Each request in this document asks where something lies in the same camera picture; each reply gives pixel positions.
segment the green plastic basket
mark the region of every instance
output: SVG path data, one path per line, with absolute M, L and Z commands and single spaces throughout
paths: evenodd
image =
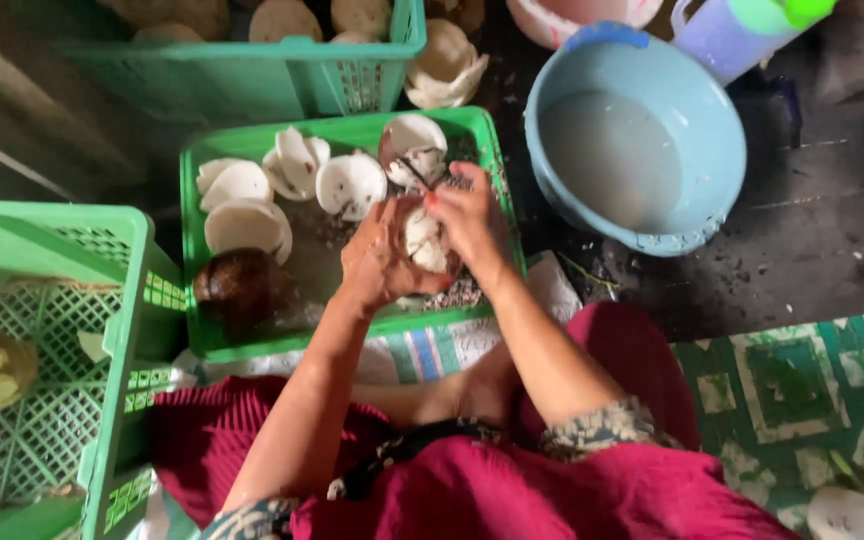
M 0 510 L 1 539 L 80 527 L 119 540 L 145 515 L 143 410 L 168 386 L 186 308 L 152 238 L 134 208 L 0 202 L 0 331 L 39 357 L 28 393 L 0 411 L 0 501 L 18 505 Z M 79 330 L 104 332 L 111 358 L 93 362 Z M 50 494 L 77 480 L 85 497 Z
M 512 198 L 509 196 L 502 165 L 502 152 L 498 147 L 496 126 L 492 117 L 477 106 L 445 108 L 421 112 L 433 118 L 445 132 L 449 141 L 449 155 L 456 157 L 456 141 L 471 144 L 479 166 L 491 174 L 493 185 L 498 193 L 499 203 L 506 216 L 510 229 L 510 252 L 516 266 L 524 275 L 525 261 L 522 256 L 522 243 L 516 226 Z M 347 154 L 354 148 L 365 148 L 375 154 L 382 128 L 396 116 L 395 113 L 370 114 L 348 118 L 308 120 L 294 122 L 305 137 L 319 137 L 332 145 L 333 155 Z M 303 349 L 312 338 L 312 331 L 298 331 L 266 340 L 232 346 L 222 336 L 218 325 L 200 316 L 192 292 L 192 281 L 199 269 L 211 259 L 212 254 L 206 245 L 206 214 L 199 210 L 202 196 L 196 188 L 199 166 L 210 160 L 222 157 L 236 157 L 260 162 L 270 148 L 275 146 L 276 133 L 286 129 L 289 124 L 255 126 L 249 128 L 225 129 L 212 132 L 193 142 L 181 155 L 181 201 L 182 201 L 182 252 L 185 268 L 186 294 L 189 298 L 188 325 L 189 342 L 193 353 L 209 362 L 232 362 Z M 301 202 L 303 205 L 316 205 L 315 200 Z M 428 327 L 447 325 L 464 320 L 492 314 L 488 305 L 474 307 L 451 307 L 439 311 L 392 314 L 380 316 L 372 323 L 370 337 L 388 336 Z
M 426 46 L 423 0 L 394 0 L 390 42 L 368 44 L 315 43 L 305 36 L 274 44 L 131 43 L 128 29 L 94 0 L 11 4 L 25 28 L 50 40 L 81 72 L 170 121 L 281 122 L 389 112 L 406 65 Z M 84 29 L 92 31 L 85 39 Z

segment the hand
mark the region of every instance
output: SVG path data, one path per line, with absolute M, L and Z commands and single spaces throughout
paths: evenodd
M 454 274 L 423 270 L 406 254 L 402 223 L 422 197 L 395 197 L 372 205 L 352 240 L 342 248 L 342 289 L 367 315 L 406 294 L 438 294 Z
M 501 216 L 493 211 L 495 197 L 489 178 L 481 167 L 453 161 L 448 170 L 471 179 L 471 191 L 441 185 L 426 195 L 425 207 L 429 215 L 445 226 L 449 247 L 462 257 L 477 278 L 481 278 L 480 274 L 486 271 L 487 265 L 502 263 L 502 251 L 492 230 L 498 227 L 498 217 Z

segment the patterned cloth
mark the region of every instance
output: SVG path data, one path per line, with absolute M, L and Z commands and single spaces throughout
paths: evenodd
M 468 436 L 489 442 L 502 439 L 502 432 L 475 418 L 454 418 L 421 425 L 391 439 L 328 487 L 327 499 L 365 499 L 378 476 L 396 462 L 412 460 L 432 442 L 451 436 Z M 573 418 L 564 425 L 546 429 L 541 452 L 551 460 L 574 462 L 620 443 L 649 443 L 680 449 L 671 436 L 657 430 L 649 410 L 636 397 L 628 397 Z M 297 498 L 260 500 L 256 504 L 216 516 L 200 540 L 291 539 L 292 512 Z

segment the woman's left hand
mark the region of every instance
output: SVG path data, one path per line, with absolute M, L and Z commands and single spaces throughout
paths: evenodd
M 342 249 L 342 289 L 366 313 L 375 313 L 407 294 L 438 294 L 455 283 L 454 274 L 423 270 L 405 252 L 402 223 L 422 205 L 423 198 L 416 196 L 373 204 Z

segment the pink container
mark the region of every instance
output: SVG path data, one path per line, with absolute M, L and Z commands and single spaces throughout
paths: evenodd
M 602 20 L 642 29 L 656 16 L 663 0 L 506 0 L 522 33 L 548 49 L 558 49 L 587 24 Z

